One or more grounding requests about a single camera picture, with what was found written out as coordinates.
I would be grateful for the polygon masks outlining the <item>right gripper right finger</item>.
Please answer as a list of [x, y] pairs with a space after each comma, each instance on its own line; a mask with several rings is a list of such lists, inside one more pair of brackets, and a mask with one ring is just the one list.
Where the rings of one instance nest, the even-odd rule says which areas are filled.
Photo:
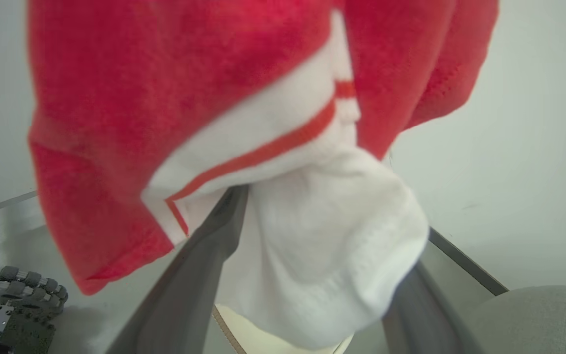
[[382, 326], [390, 354], [484, 354], [422, 262], [400, 282]]

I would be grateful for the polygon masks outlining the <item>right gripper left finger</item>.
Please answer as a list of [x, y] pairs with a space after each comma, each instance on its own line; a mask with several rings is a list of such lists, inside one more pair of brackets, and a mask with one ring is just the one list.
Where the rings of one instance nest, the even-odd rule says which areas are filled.
[[223, 264], [237, 249], [249, 186], [222, 195], [180, 249], [128, 323], [109, 354], [200, 354]]

